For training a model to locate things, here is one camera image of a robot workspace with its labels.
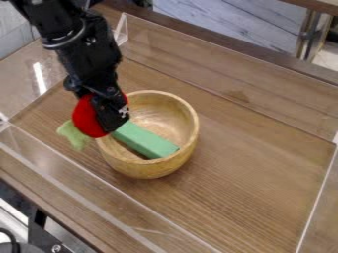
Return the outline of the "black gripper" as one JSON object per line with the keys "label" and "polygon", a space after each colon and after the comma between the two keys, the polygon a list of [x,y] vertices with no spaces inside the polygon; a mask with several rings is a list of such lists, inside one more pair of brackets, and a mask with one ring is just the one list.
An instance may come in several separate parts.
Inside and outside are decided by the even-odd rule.
{"label": "black gripper", "polygon": [[60,39],[42,39],[44,48],[53,50],[66,72],[62,88],[80,99],[96,94],[90,105],[105,132],[114,131],[129,119],[125,95],[117,87],[116,67],[121,53],[105,19],[86,14],[80,30]]}

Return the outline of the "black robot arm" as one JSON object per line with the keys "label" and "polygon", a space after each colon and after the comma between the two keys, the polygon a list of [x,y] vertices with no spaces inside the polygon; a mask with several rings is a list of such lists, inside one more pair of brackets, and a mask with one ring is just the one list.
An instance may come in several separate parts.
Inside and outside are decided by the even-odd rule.
{"label": "black robot arm", "polygon": [[56,53],[66,72],[62,87],[88,96],[94,119],[112,132],[129,119],[126,100],[117,85],[121,52],[104,17],[73,0],[4,0],[33,25],[42,47]]}

